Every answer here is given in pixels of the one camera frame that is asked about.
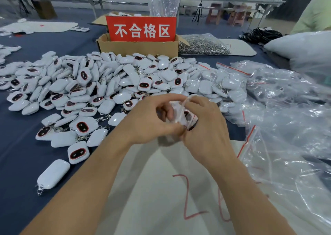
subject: green shirt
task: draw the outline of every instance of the green shirt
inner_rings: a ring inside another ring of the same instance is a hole
[[[311,0],[291,35],[302,32],[331,30],[331,0]]]

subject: red sign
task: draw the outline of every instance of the red sign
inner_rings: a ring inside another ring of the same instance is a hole
[[[114,42],[173,42],[176,17],[106,16]]]

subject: wooden stool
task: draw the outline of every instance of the wooden stool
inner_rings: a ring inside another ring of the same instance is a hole
[[[243,10],[249,10],[249,9],[252,9],[252,7],[251,6],[248,7],[246,5],[235,5],[234,11],[232,11],[230,14],[228,24],[234,26],[235,24],[239,23],[241,24],[241,26],[243,26],[247,15],[247,11],[243,11]]]
[[[222,4],[217,4],[217,3],[212,3],[211,4],[211,7],[215,7],[215,9],[218,11],[217,12],[217,15],[212,15],[212,11],[214,10],[213,8],[212,9],[209,9],[209,13],[208,13],[208,16],[206,18],[206,24],[210,23],[210,20],[211,19],[216,19],[216,25],[219,24],[219,20],[221,19],[221,16],[224,12],[224,10],[222,9]]]

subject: dark blue tablecloth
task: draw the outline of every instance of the dark blue tablecloth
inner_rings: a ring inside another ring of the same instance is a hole
[[[62,33],[34,33],[21,37],[0,37],[0,44],[5,46],[22,46],[18,52],[6,57],[7,63],[12,61],[36,61],[47,51],[56,51],[58,56],[85,55],[97,51],[95,40],[106,31],[105,27],[81,25],[90,27],[87,33],[67,31]],[[178,34],[212,33],[218,38],[238,37],[238,31],[229,35],[222,34],[221,28],[212,32],[196,29],[178,29]],[[207,62],[215,67],[217,61],[229,65],[230,62],[249,59],[271,65],[267,56],[259,46],[253,46],[257,51],[254,57],[240,56],[195,56],[198,61]],[[10,112],[10,103],[6,101],[8,92],[0,91],[0,234],[16,235],[38,214],[63,184],[79,169],[82,163],[71,166],[68,174],[52,190],[37,196],[36,180],[38,176],[56,159],[68,160],[67,147],[52,148],[50,142],[37,141],[35,135],[43,127],[41,120],[56,109],[47,111],[40,109],[30,116],[20,112]],[[228,122],[230,138],[244,140],[244,128]]]

